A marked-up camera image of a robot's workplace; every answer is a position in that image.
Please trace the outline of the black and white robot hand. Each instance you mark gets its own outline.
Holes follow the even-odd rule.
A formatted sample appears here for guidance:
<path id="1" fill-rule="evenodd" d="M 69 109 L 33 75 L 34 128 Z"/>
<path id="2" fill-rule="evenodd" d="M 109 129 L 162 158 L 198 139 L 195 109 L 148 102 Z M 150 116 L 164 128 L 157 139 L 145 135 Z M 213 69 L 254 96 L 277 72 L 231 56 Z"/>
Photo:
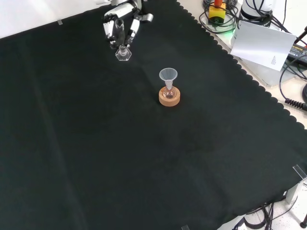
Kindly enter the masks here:
<path id="1" fill-rule="evenodd" d="M 121 45 L 129 48 L 138 33 L 140 24 L 151 22 L 154 16 L 146 12 L 142 0 L 110 0 L 109 2 L 115 8 L 102 17 L 106 40 L 113 49 Z M 128 33 L 125 34 L 124 19 L 128 16 L 132 17 L 132 23 Z"/>

